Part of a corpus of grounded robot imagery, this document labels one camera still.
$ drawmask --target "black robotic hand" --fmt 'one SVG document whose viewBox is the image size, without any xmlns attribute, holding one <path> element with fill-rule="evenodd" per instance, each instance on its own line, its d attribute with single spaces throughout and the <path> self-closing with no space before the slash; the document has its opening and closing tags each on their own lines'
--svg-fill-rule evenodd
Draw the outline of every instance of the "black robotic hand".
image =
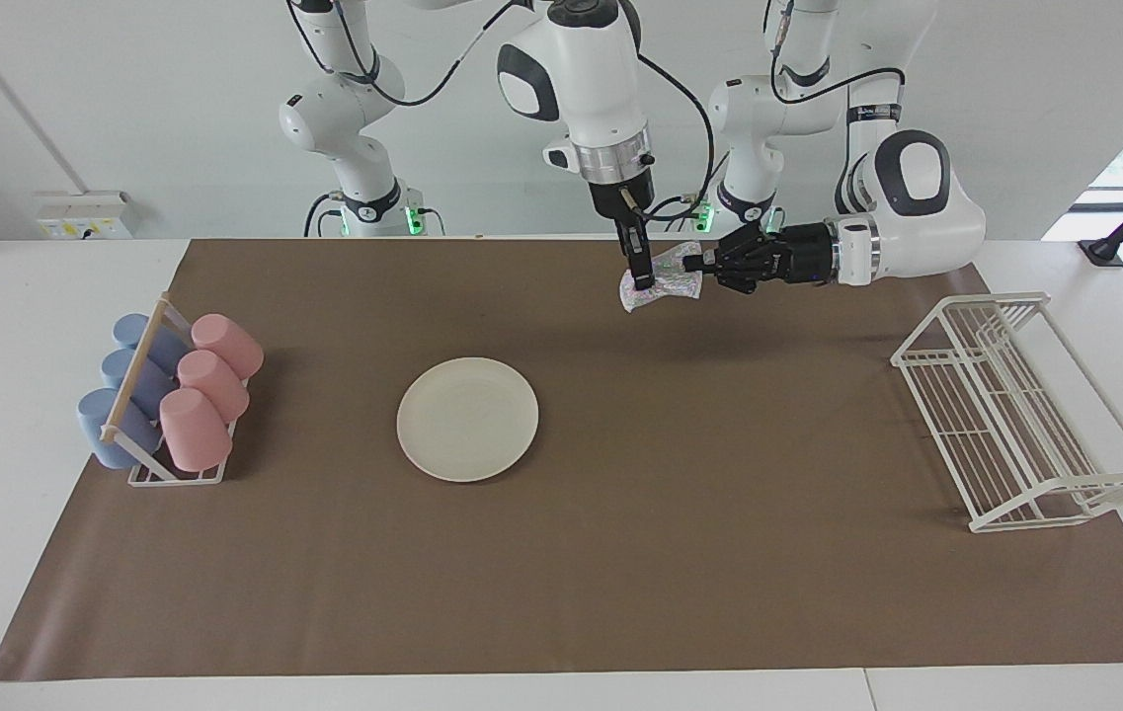
<svg viewBox="0 0 1123 711">
<path fill-rule="evenodd" d="M 832 231 L 824 222 L 792 225 L 765 234 L 746 225 L 700 257 L 684 257 L 686 272 L 714 274 L 720 286 L 754 293 L 760 281 L 828 282 L 833 274 Z"/>
</svg>

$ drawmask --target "crumpled cloth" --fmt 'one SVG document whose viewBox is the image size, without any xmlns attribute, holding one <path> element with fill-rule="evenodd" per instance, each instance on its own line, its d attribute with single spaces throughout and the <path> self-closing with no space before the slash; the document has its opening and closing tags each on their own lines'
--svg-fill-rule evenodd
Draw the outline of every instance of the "crumpled cloth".
<svg viewBox="0 0 1123 711">
<path fill-rule="evenodd" d="M 685 241 L 652 257 L 652 275 L 655 283 L 650 289 L 636 291 L 636 280 L 632 271 L 623 272 L 623 281 L 619 284 L 619 297 L 623 300 L 623 309 L 630 312 L 639 307 L 651 303 L 664 297 L 701 298 L 701 272 L 685 272 L 684 257 L 701 255 L 700 241 Z"/>
</svg>

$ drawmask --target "white table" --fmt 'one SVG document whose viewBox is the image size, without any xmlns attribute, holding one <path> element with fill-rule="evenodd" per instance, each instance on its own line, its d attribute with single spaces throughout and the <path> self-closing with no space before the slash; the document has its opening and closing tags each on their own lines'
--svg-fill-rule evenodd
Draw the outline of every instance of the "white table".
<svg viewBox="0 0 1123 711">
<path fill-rule="evenodd" d="M 73 419 L 118 316 L 149 310 L 185 241 L 0 241 L 0 640 L 72 491 L 86 446 Z M 1071 244 L 989 243 L 992 291 L 1043 290 L 1123 412 L 1123 272 Z M 1122 708 L 1122 666 L 149 680 L 0 684 L 0 708 Z"/>
</svg>

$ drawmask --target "cup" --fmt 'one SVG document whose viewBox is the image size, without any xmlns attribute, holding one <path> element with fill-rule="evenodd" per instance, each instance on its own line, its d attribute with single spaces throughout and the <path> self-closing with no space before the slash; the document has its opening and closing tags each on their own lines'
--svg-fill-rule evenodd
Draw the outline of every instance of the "cup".
<svg viewBox="0 0 1123 711">
<path fill-rule="evenodd" d="M 118 443 L 106 445 L 100 440 L 100 430 L 104 427 L 104 422 L 109 421 L 109 410 L 113 408 L 116 399 L 118 391 L 111 388 L 86 393 L 77 401 L 77 423 L 82 425 L 83 434 L 86 434 L 86 440 L 91 443 L 92 452 L 95 453 L 95 458 L 100 459 L 100 464 L 110 470 L 130 470 L 138 464 L 130 452 L 122 449 Z M 147 454 L 154 454 L 162 445 L 162 434 L 153 427 L 135 402 L 127 402 L 119 427 Z"/>
<path fill-rule="evenodd" d="M 170 459 L 188 473 L 212 470 L 232 453 L 232 438 L 206 393 L 180 388 L 162 399 L 162 431 Z"/>
<path fill-rule="evenodd" d="M 235 421 L 249 409 L 249 391 L 231 365 L 209 350 L 193 350 L 179 361 L 179 384 L 203 393 L 225 422 Z"/>
<path fill-rule="evenodd" d="M 101 379 L 106 388 L 113 390 L 122 389 L 122 380 L 127 376 L 127 368 L 131 367 L 135 361 L 135 350 L 131 347 L 122 347 L 104 357 L 100 364 Z M 174 381 L 162 372 L 153 361 L 147 358 L 140 364 L 140 374 L 135 382 L 135 390 L 131 391 L 131 402 L 135 402 L 141 412 L 149 420 L 158 419 L 159 407 L 163 396 L 174 392 Z"/>
<path fill-rule="evenodd" d="M 192 343 L 217 353 L 236 372 L 237 380 L 254 377 L 263 367 L 263 347 L 225 315 L 204 315 L 192 323 Z"/>
<path fill-rule="evenodd" d="M 144 336 L 144 329 L 149 328 L 149 318 L 145 315 L 127 315 L 113 323 L 113 340 L 119 347 L 130 347 L 136 349 Z M 175 332 L 162 325 L 153 339 L 153 347 L 149 347 L 149 361 L 153 361 L 162 372 L 174 377 L 174 372 L 179 367 L 179 358 L 188 355 L 192 350 L 188 344 L 179 338 Z"/>
</svg>

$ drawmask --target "round plate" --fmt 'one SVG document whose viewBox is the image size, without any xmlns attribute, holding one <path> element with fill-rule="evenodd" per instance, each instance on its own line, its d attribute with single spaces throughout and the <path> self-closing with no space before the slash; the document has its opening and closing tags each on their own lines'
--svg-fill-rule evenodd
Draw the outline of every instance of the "round plate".
<svg viewBox="0 0 1123 711">
<path fill-rule="evenodd" d="M 513 368 L 486 358 L 435 365 L 403 395 L 398 435 L 421 472 L 476 482 L 510 468 L 539 427 L 535 390 Z"/>
</svg>

